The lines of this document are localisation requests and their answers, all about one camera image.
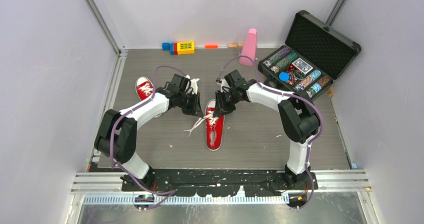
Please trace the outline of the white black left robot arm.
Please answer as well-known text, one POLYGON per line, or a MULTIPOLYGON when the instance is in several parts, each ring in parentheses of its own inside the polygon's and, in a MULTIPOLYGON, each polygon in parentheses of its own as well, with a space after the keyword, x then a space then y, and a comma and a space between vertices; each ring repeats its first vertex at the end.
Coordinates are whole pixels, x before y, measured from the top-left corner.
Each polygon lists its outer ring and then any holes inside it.
POLYGON ((164 87, 154 88, 148 78, 142 77, 136 82, 136 91, 142 96, 140 102, 104 113, 93 146, 129 171, 141 191, 148 191, 154 181, 148 174, 150 166, 136 153, 138 130, 173 108, 181 108, 184 115, 203 117, 198 81, 188 75, 175 74, 164 87))

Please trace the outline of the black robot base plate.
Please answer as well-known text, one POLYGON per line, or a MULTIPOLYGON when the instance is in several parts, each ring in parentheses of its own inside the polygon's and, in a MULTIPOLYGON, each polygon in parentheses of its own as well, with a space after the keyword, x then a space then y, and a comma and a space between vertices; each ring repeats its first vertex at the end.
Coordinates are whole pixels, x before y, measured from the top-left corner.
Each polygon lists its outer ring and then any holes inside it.
POLYGON ((128 174, 121 176, 124 192, 144 189, 175 197, 276 197, 287 191, 317 189, 316 175, 306 173, 292 177, 283 170, 265 169, 166 169, 148 171, 144 180, 134 181, 128 174))

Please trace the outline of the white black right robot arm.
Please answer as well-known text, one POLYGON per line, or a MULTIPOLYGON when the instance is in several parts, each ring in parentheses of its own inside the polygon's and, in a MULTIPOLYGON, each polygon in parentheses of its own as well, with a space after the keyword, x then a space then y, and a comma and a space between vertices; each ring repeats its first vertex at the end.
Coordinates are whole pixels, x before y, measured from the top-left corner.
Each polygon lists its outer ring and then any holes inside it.
POLYGON ((290 140, 289 159, 284 167, 288 187, 299 189, 306 178, 313 179, 310 171, 312 142, 322 133, 322 115, 306 92, 278 90, 255 80, 246 80, 234 70, 216 82, 214 117, 222 117, 236 110, 236 104, 245 101, 261 104, 279 113, 283 131, 290 140))

